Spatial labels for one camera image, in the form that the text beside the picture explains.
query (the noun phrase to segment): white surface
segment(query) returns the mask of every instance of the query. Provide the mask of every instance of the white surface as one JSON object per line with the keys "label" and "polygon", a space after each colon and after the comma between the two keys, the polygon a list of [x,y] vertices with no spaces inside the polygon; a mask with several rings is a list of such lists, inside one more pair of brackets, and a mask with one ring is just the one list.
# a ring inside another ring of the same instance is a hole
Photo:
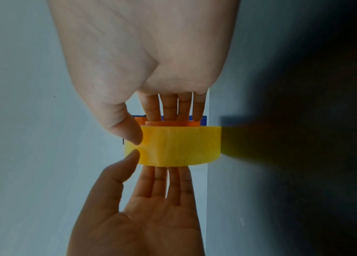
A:
{"label": "white surface", "polygon": [[[128,105],[142,114],[137,98]],[[64,255],[92,184],[123,157],[121,142],[75,93],[46,1],[0,0],[0,256]],[[192,170],[205,234],[207,167]]]}

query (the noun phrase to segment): blue edge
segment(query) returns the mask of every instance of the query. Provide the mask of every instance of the blue edge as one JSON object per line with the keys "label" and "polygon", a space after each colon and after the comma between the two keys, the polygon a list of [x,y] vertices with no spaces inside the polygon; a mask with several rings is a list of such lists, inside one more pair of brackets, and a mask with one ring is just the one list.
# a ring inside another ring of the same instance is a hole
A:
{"label": "blue edge", "polygon": [[206,126],[206,125],[207,125],[207,116],[202,116],[201,126]]}

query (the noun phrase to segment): hand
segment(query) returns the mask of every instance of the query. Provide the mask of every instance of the hand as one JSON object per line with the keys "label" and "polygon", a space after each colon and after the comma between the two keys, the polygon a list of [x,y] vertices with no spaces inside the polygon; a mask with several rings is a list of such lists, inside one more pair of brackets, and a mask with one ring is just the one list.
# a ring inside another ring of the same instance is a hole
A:
{"label": "hand", "polygon": [[136,91],[151,121],[161,118],[158,94],[166,120],[188,120],[192,94],[193,118],[202,118],[238,0],[49,2],[73,84],[105,129],[141,142],[125,105]]}
{"label": "hand", "polygon": [[122,183],[135,171],[139,152],[107,167],[94,184],[74,226],[68,256],[204,255],[188,167],[144,166],[130,201],[119,212]]}

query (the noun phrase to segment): yellow object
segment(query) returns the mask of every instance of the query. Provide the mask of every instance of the yellow object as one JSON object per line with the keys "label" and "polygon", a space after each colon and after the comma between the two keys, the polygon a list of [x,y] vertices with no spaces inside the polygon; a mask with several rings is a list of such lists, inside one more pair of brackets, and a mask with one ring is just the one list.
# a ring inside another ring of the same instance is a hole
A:
{"label": "yellow object", "polygon": [[139,163],[156,167],[180,167],[212,162],[220,156],[222,127],[141,126],[143,141],[125,141],[125,155],[137,149]]}

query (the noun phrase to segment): finger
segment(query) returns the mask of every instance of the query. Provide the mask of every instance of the finger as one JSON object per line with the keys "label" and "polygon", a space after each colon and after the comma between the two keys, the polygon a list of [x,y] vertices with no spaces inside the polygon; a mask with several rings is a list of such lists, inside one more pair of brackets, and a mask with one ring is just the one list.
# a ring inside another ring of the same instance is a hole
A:
{"label": "finger", "polygon": [[200,121],[204,114],[207,93],[197,94],[194,92],[194,103],[192,106],[192,120]]}
{"label": "finger", "polygon": [[180,205],[180,175],[178,168],[169,168],[170,185],[167,193],[167,200],[170,200],[175,205]]}
{"label": "finger", "polygon": [[152,197],[166,197],[167,168],[155,167]]}
{"label": "finger", "polygon": [[180,205],[196,210],[191,171],[188,167],[178,167],[178,174],[180,175]]}
{"label": "finger", "polygon": [[150,197],[154,182],[154,167],[143,166],[139,179],[137,180],[132,197]]}
{"label": "finger", "polygon": [[190,119],[191,104],[192,92],[186,92],[178,95],[177,121],[188,121]]}
{"label": "finger", "polygon": [[142,129],[135,121],[135,118],[128,113],[125,103],[95,103],[89,104],[89,107],[100,124],[110,133],[129,140],[136,145],[142,142]]}
{"label": "finger", "polygon": [[177,94],[160,95],[163,103],[163,116],[165,121],[175,121],[177,118]]}
{"label": "finger", "polygon": [[139,162],[139,151],[132,151],[124,160],[103,170],[89,196],[85,207],[111,209],[111,214],[119,212],[123,182],[129,179]]}
{"label": "finger", "polygon": [[160,101],[158,99],[158,94],[148,96],[140,93],[138,96],[148,120],[161,121]]}

